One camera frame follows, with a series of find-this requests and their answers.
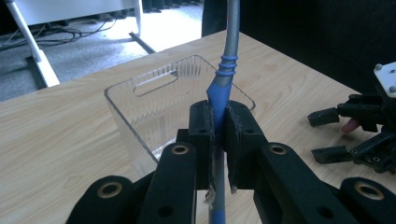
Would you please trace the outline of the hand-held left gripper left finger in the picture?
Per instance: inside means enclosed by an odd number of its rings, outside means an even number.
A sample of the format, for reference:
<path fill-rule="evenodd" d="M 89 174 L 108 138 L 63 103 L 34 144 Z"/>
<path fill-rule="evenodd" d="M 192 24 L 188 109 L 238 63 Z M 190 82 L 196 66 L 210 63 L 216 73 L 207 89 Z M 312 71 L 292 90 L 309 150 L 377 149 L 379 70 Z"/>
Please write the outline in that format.
<path fill-rule="evenodd" d="M 215 127 L 212 106 L 207 101 L 190 107 L 188 141 L 197 153 L 196 184 L 198 189 L 209 189 L 212 181 L 212 150 Z"/>

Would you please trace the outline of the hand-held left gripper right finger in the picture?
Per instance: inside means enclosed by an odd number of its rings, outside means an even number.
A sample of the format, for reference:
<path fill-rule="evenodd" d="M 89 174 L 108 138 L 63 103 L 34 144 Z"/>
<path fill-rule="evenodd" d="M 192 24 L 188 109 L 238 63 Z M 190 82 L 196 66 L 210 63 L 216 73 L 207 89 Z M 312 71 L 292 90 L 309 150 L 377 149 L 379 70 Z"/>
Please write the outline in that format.
<path fill-rule="evenodd" d="M 224 149 L 231 191 L 255 188 L 260 171 L 258 153 L 265 143 L 266 138 L 248 107 L 230 101 L 226 107 Z"/>

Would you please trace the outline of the clear plastic box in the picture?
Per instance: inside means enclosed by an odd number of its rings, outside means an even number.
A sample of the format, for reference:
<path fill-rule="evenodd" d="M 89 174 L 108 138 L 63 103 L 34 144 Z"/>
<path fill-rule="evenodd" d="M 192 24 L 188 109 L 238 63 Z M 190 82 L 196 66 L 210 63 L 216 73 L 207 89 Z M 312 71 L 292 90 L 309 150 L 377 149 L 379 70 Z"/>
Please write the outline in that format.
<path fill-rule="evenodd" d="M 163 149 L 189 127 L 190 106 L 207 98 L 216 68 L 193 55 L 130 78 L 105 97 L 137 180 L 156 169 Z"/>

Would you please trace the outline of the blue and grey toothbrush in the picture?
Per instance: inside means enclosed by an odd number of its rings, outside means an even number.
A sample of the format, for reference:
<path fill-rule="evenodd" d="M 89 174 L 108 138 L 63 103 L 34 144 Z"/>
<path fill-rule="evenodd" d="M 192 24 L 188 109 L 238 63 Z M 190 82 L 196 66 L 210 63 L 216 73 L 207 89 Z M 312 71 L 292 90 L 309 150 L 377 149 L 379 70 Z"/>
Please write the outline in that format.
<path fill-rule="evenodd" d="M 208 102 L 213 108 L 215 124 L 215 148 L 213 149 L 213 184 L 210 191 L 209 224 L 225 224 L 225 184 L 224 184 L 224 152 L 221 136 L 238 59 L 238 41 L 240 24 L 240 0 L 227 0 L 227 29 L 225 47 L 220 57 L 219 69 L 206 90 Z"/>

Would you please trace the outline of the white desk frame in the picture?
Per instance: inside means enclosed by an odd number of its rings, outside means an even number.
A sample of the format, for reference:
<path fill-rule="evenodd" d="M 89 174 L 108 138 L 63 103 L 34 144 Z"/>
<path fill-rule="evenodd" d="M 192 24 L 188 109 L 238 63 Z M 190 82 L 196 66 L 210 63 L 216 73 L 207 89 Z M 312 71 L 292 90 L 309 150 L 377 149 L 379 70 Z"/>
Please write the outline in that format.
<path fill-rule="evenodd" d="M 97 15 L 125 9 L 133 9 L 138 33 L 130 33 L 147 53 L 154 50 L 141 38 L 142 33 L 142 0 L 0 0 L 6 4 L 13 20 L 32 52 L 35 65 L 47 87 L 60 84 L 50 62 L 42 49 L 39 48 L 29 25 L 64 21 L 68 19 Z"/>

